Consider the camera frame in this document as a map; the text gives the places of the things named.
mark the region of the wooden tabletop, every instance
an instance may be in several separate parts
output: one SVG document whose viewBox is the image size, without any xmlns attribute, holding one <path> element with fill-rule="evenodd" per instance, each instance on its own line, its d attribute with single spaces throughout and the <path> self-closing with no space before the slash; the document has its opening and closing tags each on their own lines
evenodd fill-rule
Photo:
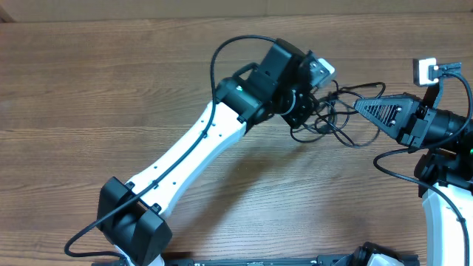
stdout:
<svg viewBox="0 0 473 266">
<path fill-rule="evenodd" d="M 412 84 L 412 58 L 461 61 L 473 81 L 471 13 L 0 24 L 0 264 L 90 265 L 93 259 L 64 255 L 63 246 L 95 218 L 101 186 L 112 176 L 127 181 L 189 129 L 211 97 L 213 51 L 242 34 L 313 50 L 338 70 L 340 84 L 384 81 L 387 94 L 424 94 Z M 217 80 L 260 62 L 269 47 L 230 45 Z M 466 113 L 465 95 L 448 81 L 440 108 Z M 375 132 L 356 116 L 346 129 L 356 142 Z M 221 154 L 186 192 L 168 220 L 174 238 L 167 251 L 196 259 L 310 257 L 351 253 L 371 241 L 424 262 L 416 185 L 372 165 L 396 148 L 384 134 L 362 149 L 334 136 L 299 144 L 275 117 Z M 384 164 L 412 176 L 419 157 Z M 113 247 L 94 230 L 72 249 Z"/>
</svg>

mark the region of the tangled cable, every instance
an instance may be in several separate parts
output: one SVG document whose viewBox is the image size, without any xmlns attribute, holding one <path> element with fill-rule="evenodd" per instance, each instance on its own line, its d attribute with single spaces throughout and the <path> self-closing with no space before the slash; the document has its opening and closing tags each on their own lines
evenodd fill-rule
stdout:
<svg viewBox="0 0 473 266">
<path fill-rule="evenodd" d="M 356 111 L 355 108 L 353 108 L 351 105 L 340 100 L 339 96 L 343 94 L 350 94 L 350 95 L 355 95 L 358 98 L 364 98 L 363 95 L 360 95 L 359 93 L 354 92 L 353 90 L 381 85 L 382 86 L 381 91 L 376 95 L 376 97 L 379 98 L 383 95 L 384 90 L 386 90 L 386 84 L 384 82 L 375 82 L 375 83 L 366 83 L 366 84 L 361 84 L 361 85 L 356 85 L 356 86 L 340 87 L 337 81 L 334 80 L 333 83 L 336 85 L 336 91 L 329 92 L 328 96 L 318 99 L 318 102 L 320 104 L 313 109 L 313 115 L 317 116 L 315 121 L 312 124 L 306 124 L 306 123 L 302 124 L 302 128 L 300 129 L 296 129 L 296 130 L 290 129 L 290 136 L 295 141 L 300 142 L 300 143 L 313 143 L 313 142 L 316 142 L 317 140 L 320 140 L 321 138 L 323 138 L 324 136 L 328 134 L 333 134 L 337 138 L 337 140 L 340 141 L 340 143 L 345 145 L 346 147 L 361 148 L 364 146 L 368 146 L 369 144 L 371 144 L 373 141 L 375 141 L 378 138 L 380 130 L 378 129 L 373 139 L 371 139 L 370 141 L 366 143 L 357 144 L 353 142 L 353 140 L 350 137 L 348 137 L 348 135 L 345 134 L 342 129 L 348 124 L 348 121 L 350 120 L 350 115 L 358 114 L 358 111 Z M 317 89 L 311 95 L 314 102 L 317 101 L 314 96 L 316 92 L 317 92 Z M 340 103 L 341 105 L 343 105 L 346 109 L 346 112 L 337 112 L 336 110 L 337 103 Z M 327 109 L 327 114 L 321 115 L 321 112 L 323 112 L 324 109 Z M 336 126 L 337 121 L 338 121 L 338 115 L 347 116 L 343 125 L 341 125 L 340 127 Z M 295 133 L 298 133 L 304 130 L 307 130 L 313 134 L 318 134 L 319 136 L 312 140 L 300 140 L 294 135 Z M 341 134 L 347 141 L 343 140 L 338 134 Z"/>
</svg>

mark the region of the black plastic part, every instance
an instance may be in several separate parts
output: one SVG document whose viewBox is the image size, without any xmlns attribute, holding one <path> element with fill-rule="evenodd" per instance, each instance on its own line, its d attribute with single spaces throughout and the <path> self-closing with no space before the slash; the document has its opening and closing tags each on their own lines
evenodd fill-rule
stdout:
<svg viewBox="0 0 473 266">
<path fill-rule="evenodd" d="M 371 258 L 371 255 L 373 254 L 384 254 L 386 256 L 390 256 L 391 258 L 397 259 L 400 262 L 403 260 L 399 253 L 389 248 L 385 248 L 371 242 L 365 242 L 363 246 L 357 247 L 353 253 L 351 266 L 366 266 Z"/>
<path fill-rule="evenodd" d="M 194 266 L 192 259 L 165 259 L 164 266 Z"/>
<path fill-rule="evenodd" d="M 437 78 L 438 82 L 427 88 L 422 100 L 422 103 L 429 108 L 437 108 L 440 103 L 440 99 L 443 96 L 443 80 L 448 78 L 448 76 L 444 75 L 447 72 L 461 74 L 461 63 L 441 64 L 437 67 L 438 69 L 436 70 L 435 66 L 429 66 L 429 80 L 433 81 Z"/>
<path fill-rule="evenodd" d="M 408 94 L 359 99 L 355 109 L 399 144 L 412 148 L 448 137 L 466 120 L 450 111 L 424 106 L 419 98 Z M 458 142 L 472 129 L 473 123 L 470 122 L 456 141 L 443 145 L 442 149 L 459 151 Z"/>
<path fill-rule="evenodd" d="M 398 139 L 411 115 L 417 112 L 419 104 L 420 99 L 413 95 L 390 95 L 358 99 L 355 102 L 355 110 L 388 136 Z"/>
<path fill-rule="evenodd" d="M 318 255 L 317 262 L 321 266 L 350 266 L 353 255 Z"/>
<path fill-rule="evenodd" d="M 277 39 L 260 65 L 244 66 L 219 82 L 217 101 L 238 113 L 238 120 L 247 123 L 246 131 L 271 114 L 285 114 L 282 117 L 286 123 L 298 128 L 318 106 L 310 93 L 313 85 L 330 75 L 321 64 L 316 64 L 318 72 L 310 68 L 316 60 L 311 51 L 305 55 L 292 44 Z M 251 73 L 243 80 L 240 75 L 247 71 Z"/>
<path fill-rule="evenodd" d="M 453 154 L 442 150 L 431 150 L 422 155 L 415 166 L 414 176 L 430 185 L 438 183 L 442 186 L 454 185 L 466 189 L 473 194 L 473 168 L 470 154 Z M 419 186 L 419 197 L 427 189 Z"/>
<path fill-rule="evenodd" d="M 421 86 L 420 80 L 419 80 L 419 59 L 412 59 L 412 74 L 414 75 L 413 78 L 413 83 L 417 86 Z"/>
<path fill-rule="evenodd" d="M 128 261 L 125 259 L 119 259 L 114 262 L 94 262 L 92 266 L 129 266 Z"/>
<path fill-rule="evenodd" d="M 135 194 L 132 185 L 124 185 L 115 177 L 102 187 L 98 202 L 100 219 Z M 113 245 L 125 252 L 137 266 L 149 265 L 166 248 L 172 238 L 171 229 L 158 215 L 159 205 L 136 203 L 98 226 Z"/>
<path fill-rule="evenodd" d="M 421 266 L 421 262 L 419 262 L 419 256 L 417 255 L 402 255 L 402 264 L 404 266 Z"/>
<path fill-rule="evenodd" d="M 316 258 L 301 259 L 222 259 L 195 261 L 195 266 L 319 266 Z"/>
</svg>

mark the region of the wire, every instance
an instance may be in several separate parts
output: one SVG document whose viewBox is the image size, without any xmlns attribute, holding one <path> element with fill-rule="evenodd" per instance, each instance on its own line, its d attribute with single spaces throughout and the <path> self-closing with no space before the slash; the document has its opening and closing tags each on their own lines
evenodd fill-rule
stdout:
<svg viewBox="0 0 473 266">
<path fill-rule="evenodd" d="M 343 87 L 340 87 L 337 81 L 333 80 L 332 82 L 336 85 L 336 91 L 329 92 L 328 96 L 323 97 L 323 98 L 318 99 L 318 100 L 316 100 L 315 97 L 312 96 L 312 99 L 313 99 L 314 103 L 316 103 L 316 102 L 320 103 L 319 106 L 317 106 L 316 108 L 313 109 L 313 115 L 316 115 L 317 118 L 315 119 L 313 124 L 310 124 L 310 125 L 305 125 L 304 124 L 303 129 L 306 129 L 307 131 L 309 131 L 310 133 L 313 133 L 313 134 L 320 134 L 321 137 L 323 137 L 327 134 L 333 134 L 341 144 L 343 144 L 343 145 L 345 145 L 346 147 L 349 147 L 349 148 L 361 148 L 361 147 L 365 147 L 365 146 L 370 145 L 372 142 L 374 142 L 378 138 L 378 136 L 381 132 L 380 129 L 378 129 L 375 136 L 370 141 L 368 141 L 366 143 L 362 143 L 362 144 L 355 143 L 347 134 L 345 134 L 342 131 L 342 129 L 348 124 L 348 121 L 350 119 L 350 115 L 358 114 L 358 111 L 356 111 L 356 110 L 355 111 L 350 111 L 351 109 L 354 110 L 354 108 L 351 105 L 349 105 L 349 104 L 345 103 L 344 101 L 340 100 L 339 96 L 343 95 L 343 94 L 350 94 L 350 95 L 355 95 L 358 98 L 364 98 L 363 95 L 360 95 L 359 93 L 354 92 L 353 90 L 354 89 L 359 89 L 359 88 L 366 88 L 366 87 L 381 85 L 380 92 L 375 96 L 376 98 L 379 98 L 383 95 L 384 91 L 386 90 L 386 84 L 383 83 L 383 82 L 374 82 L 374 83 L 360 84 L 360 85 L 356 85 L 356 86 L 343 86 Z M 337 112 L 337 110 L 336 110 L 336 104 L 337 103 L 340 103 L 341 105 L 343 105 L 347 111 L 346 112 Z M 321 115 L 320 113 L 326 108 L 327 108 L 327 114 L 326 115 Z M 338 115 L 346 115 L 347 116 L 347 118 L 345 119 L 343 125 L 340 126 L 340 127 L 336 126 L 337 120 L 338 120 Z M 293 129 L 290 130 L 290 136 L 297 142 L 300 142 L 300 143 L 313 143 L 313 142 L 316 142 L 317 140 L 321 139 L 321 137 L 316 137 L 312 140 L 300 140 L 299 138 L 297 138 L 294 135 L 294 133 L 300 132 L 300 131 L 302 131 L 302 130 L 297 130 L 297 131 L 294 131 Z"/>
<path fill-rule="evenodd" d="M 455 206 L 453 201 L 451 201 L 442 191 L 440 191 L 438 188 L 436 188 L 432 185 L 429 185 L 425 182 L 422 182 L 420 180 L 417 180 L 417 179 L 414 179 L 414 178 L 411 178 L 411 177 L 407 177 L 407 176 L 402 175 L 402 174 L 395 173 L 395 172 L 390 171 L 390 170 L 388 170 L 388 169 L 386 169 L 386 168 L 384 168 L 384 167 L 382 167 L 378 164 L 378 161 L 381 158 L 388 157 L 388 156 L 391 156 L 391 155 L 394 155 L 394 154 L 401 154 L 401 153 L 404 153 L 404 152 L 409 152 L 409 149 L 399 149 L 399 150 L 385 152 L 383 154 L 380 154 L 380 155 L 376 156 L 375 159 L 373 160 L 373 164 L 375 165 L 375 167 L 379 171 L 382 171 L 385 174 L 391 175 L 393 177 L 397 177 L 397 178 L 402 179 L 402 180 L 406 180 L 406 181 L 411 182 L 411 183 L 418 184 L 421 187 L 424 187 L 426 189 L 430 189 L 431 191 L 434 191 L 435 193 L 437 193 L 442 199 L 444 199 L 450 205 L 453 212 L 455 212 L 455 214 L 457 215 L 458 221 L 460 222 L 461 229 L 463 231 L 463 241 L 464 241 L 464 245 L 465 245 L 465 266 L 470 266 L 470 264 L 469 264 L 469 254 L 470 254 L 470 244 L 469 243 L 470 243 L 470 241 L 469 241 L 468 229 L 466 227 L 466 220 L 465 220 L 465 218 L 463 218 L 463 216 L 461 215 L 461 212 L 458 210 L 457 206 Z"/>
<path fill-rule="evenodd" d="M 87 232 L 91 231 L 94 227 L 100 225 L 102 222 L 105 220 L 109 219 L 110 217 L 114 216 L 118 212 L 122 211 L 124 208 L 127 208 L 131 204 L 135 204 L 144 194 L 146 194 L 148 191 L 150 191 L 152 188 L 155 188 L 158 186 L 158 183 L 166 177 L 171 171 L 173 171 L 194 149 L 199 145 L 200 141 L 207 135 L 208 129 L 210 129 L 212 122 L 214 120 L 215 116 L 215 110 L 217 107 L 217 96 L 216 96 L 216 87 L 215 87 L 215 61 L 217 60 L 217 56 L 219 52 L 223 49 L 223 47 L 227 46 L 228 44 L 242 40 L 242 39 L 260 39 L 260 40 L 265 40 L 265 41 L 270 41 L 270 42 L 276 42 L 275 39 L 265 37 L 265 36 L 260 36 L 260 35 L 241 35 L 237 37 L 233 37 L 225 41 L 224 43 L 220 44 L 220 46 L 215 50 L 214 55 L 212 56 L 211 63 L 210 63 L 210 82 L 211 82 L 211 90 L 212 90 L 212 110 L 210 114 L 210 118 L 208 119 L 208 123 L 205 126 L 204 130 L 202 131 L 202 134 L 196 139 L 194 144 L 192 144 L 191 147 L 179 158 L 177 159 L 166 171 L 164 171 L 156 180 L 153 180 L 150 185 L 148 185 L 145 189 L 143 189 L 140 193 L 136 194 L 134 197 L 132 197 L 130 200 L 126 201 L 124 204 L 116 207 L 113 211 L 110 211 L 108 214 L 103 216 L 100 219 L 97 219 L 90 225 L 86 226 L 84 229 L 82 229 L 80 232 L 78 232 L 76 235 L 74 235 L 64 246 L 64 252 L 66 255 L 75 257 L 75 258 L 80 258 L 80 257 L 90 257 L 90 256 L 116 256 L 120 259 L 126 259 L 126 257 L 118 252 L 114 251 L 99 251 L 99 252 L 86 252 L 86 253 L 75 253 L 70 250 L 71 245 L 77 241 L 79 238 L 81 238 L 84 234 Z"/>
</svg>

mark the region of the wood grain surface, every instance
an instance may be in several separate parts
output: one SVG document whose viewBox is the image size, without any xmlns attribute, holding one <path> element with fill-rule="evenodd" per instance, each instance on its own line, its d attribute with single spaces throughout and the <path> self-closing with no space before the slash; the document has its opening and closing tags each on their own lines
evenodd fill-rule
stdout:
<svg viewBox="0 0 473 266">
<path fill-rule="evenodd" d="M 313 50 L 336 67 L 340 84 L 384 81 L 387 94 L 423 95 L 412 84 L 416 57 L 462 61 L 473 78 L 471 13 L 1 24 L 0 265 L 90 265 L 62 249 L 95 218 L 101 186 L 112 176 L 127 181 L 188 130 L 211 96 L 214 49 L 249 33 Z M 269 47 L 230 45 L 217 79 L 260 62 Z M 440 107 L 465 113 L 463 87 L 446 85 Z M 375 132 L 360 117 L 346 130 L 356 142 Z M 275 117 L 220 155 L 186 192 L 168 221 L 174 238 L 167 251 L 197 259 L 309 257 L 351 253 L 372 241 L 424 262 L 417 187 L 372 165 L 375 155 L 396 148 L 384 134 L 362 149 L 334 136 L 301 145 Z M 412 175 L 419 157 L 384 163 Z M 73 246 L 110 249 L 97 230 Z"/>
<path fill-rule="evenodd" d="M 0 0 L 16 22 L 470 12 L 472 0 Z"/>
</svg>

